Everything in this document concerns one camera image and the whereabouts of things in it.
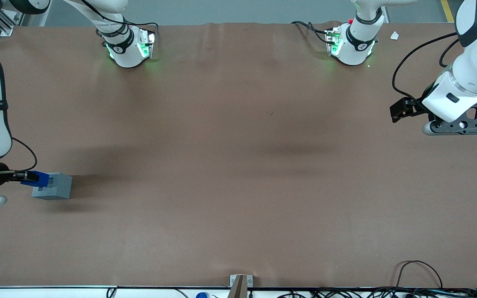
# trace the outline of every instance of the wire bundle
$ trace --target wire bundle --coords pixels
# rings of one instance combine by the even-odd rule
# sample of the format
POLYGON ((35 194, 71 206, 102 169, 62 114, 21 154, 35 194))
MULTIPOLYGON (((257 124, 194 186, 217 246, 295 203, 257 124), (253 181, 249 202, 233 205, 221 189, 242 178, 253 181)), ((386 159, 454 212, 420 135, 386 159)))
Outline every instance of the wire bundle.
POLYGON ((332 30, 332 28, 327 28, 327 29, 325 29, 325 30, 318 30, 318 29, 314 28, 314 25, 312 24, 312 22, 308 22, 308 24, 305 24, 305 23, 303 23, 303 22, 301 22, 301 21, 294 21, 294 22, 292 22, 292 23, 290 23, 290 24, 302 25, 302 26, 304 26, 305 28, 307 28, 307 29, 311 30, 312 32, 314 32, 314 34, 316 34, 316 36, 317 36, 321 41, 323 41, 323 42, 325 42, 325 43, 328 43, 329 45, 334 45, 334 42, 327 41, 326 39, 323 39, 323 38, 320 36, 320 34, 325 34, 325 31, 327 31, 327 30, 332 30))

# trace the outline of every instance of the yellow floor line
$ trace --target yellow floor line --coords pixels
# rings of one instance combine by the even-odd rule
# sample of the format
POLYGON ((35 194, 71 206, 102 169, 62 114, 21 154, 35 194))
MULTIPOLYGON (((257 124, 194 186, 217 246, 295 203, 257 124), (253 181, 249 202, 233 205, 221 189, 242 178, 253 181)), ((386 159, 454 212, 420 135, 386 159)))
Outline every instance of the yellow floor line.
POLYGON ((454 22, 454 16, 450 10, 450 5, 448 5, 448 0, 441 0, 441 6, 443 6, 443 11, 445 12, 446 21, 449 23, 454 22))

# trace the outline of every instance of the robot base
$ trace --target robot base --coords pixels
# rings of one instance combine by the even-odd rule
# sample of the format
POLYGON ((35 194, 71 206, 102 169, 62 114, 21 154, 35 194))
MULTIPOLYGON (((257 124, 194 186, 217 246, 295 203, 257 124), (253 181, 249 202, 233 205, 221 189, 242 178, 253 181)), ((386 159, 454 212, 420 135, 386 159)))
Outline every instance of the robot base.
POLYGON ((110 48, 110 46, 106 44, 106 48, 110 52, 110 58, 124 68, 135 67, 141 64, 145 59, 151 59, 155 42, 154 32, 149 32, 148 30, 132 25, 129 27, 134 32, 135 39, 131 45, 125 49, 124 53, 122 53, 123 49, 115 46, 110 48))
POLYGON ((327 44, 327 53, 330 56, 336 57, 343 64, 350 66, 359 65, 366 60, 367 56, 371 55, 375 42, 373 41, 364 51, 357 51, 347 40, 346 32, 348 27, 349 23, 345 23, 333 28, 331 34, 325 33, 326 40, 334 42, 334 45, 327 44))

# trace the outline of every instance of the white paper scrap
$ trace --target white paper scrap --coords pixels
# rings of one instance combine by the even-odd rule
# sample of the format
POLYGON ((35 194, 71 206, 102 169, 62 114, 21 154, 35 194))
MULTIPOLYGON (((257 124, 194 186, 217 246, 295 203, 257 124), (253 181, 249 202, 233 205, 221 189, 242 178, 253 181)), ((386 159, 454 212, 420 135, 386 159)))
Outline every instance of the white paper scrap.
POLYGON ((397 39, 399 39, 399 34, 397 33, 397 31, 394 31, 390 38, 391 38, 392 40, 397 40, 397 39))

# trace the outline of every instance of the metal bracket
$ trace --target metal bracket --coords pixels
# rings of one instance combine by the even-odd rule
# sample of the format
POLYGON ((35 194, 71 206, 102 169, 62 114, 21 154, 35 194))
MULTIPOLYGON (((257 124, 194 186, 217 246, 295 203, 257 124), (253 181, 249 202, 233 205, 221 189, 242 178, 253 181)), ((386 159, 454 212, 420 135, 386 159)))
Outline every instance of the metal bracket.
MULTIPOLYGON (((229 276, 229 287, 233 287, 233 283, 235 282, 235 279, 237 278, 238 275, 244 275, 244 274, 233 274, 229 276)), ((246 275, 246 281, 248 282, 247 283, 248 287, 253 287, 253 275, 246 275)))
POLYGON ((430 135, 477 135, 477 104, 471 109, 475 109, 472 119, 467 117, 467 113, 464 113, 456 121, 448 123, 434 116, 435 120, 427 124, 429 131, 424 130, 424 133, 430 135))
POLYGON ((0 11, 0 36, 11 36, 14 26, 19 25, 22 19, 22 13, 17 13, 14 19, 12 19, 4 11, 0 11))

